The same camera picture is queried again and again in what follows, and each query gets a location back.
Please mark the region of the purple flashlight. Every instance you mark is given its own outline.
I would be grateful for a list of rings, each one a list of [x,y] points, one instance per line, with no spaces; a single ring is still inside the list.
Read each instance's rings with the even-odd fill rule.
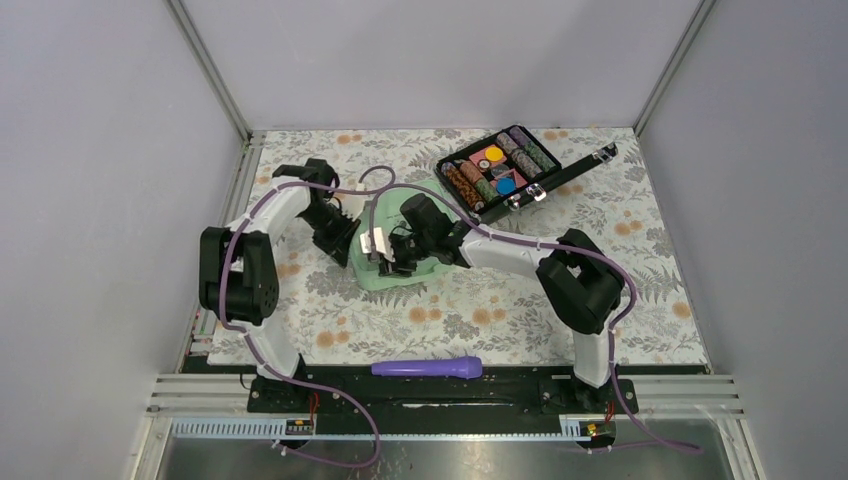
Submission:
[[[450,359],[396,360],[374,363],[372,375],[383,377],[451,377],[463,380],[483,375],[482,360],[476,356]]]

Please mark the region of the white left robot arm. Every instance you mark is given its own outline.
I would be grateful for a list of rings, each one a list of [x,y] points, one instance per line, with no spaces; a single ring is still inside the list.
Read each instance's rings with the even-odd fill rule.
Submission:
[[[236,333],[252,354],[259,375],[275,380],[272,398],[288,411],[309,401],[310,385],[299,377],[302,355],[284,330],[269,324],[280,299],[274,248],[286,227],[300,219],[313,244],[345,267],[360,222],[332,199],[339,177],[324,160],[282,165],[271,186],[248,210],[224,227],[200,237],[199,303],[224,330]]]

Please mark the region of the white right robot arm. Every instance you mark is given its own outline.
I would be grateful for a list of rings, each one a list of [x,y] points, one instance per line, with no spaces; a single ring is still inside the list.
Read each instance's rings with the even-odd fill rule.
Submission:
[[[435,259],[465,269],[488,268],[535,279],[561,323],[572,332],[575,402],[597,412],[613,398],[609,358],[610,316],[621,304],[623,271],[582,231],[534,238],[493,229],[472,219],[451,219],[424,193],[399,208],[399,231],[371,231],[364,246],[380,258],[384,276],[410,276]]]

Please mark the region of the black poker chip case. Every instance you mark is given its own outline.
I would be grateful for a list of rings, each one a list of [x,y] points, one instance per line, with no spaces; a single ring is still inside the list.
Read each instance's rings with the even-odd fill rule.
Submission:
[[[512,125],[439,160],[435,174],[467,213],[493,223],[617,155],[610,142],[565,165],[526,127]]]

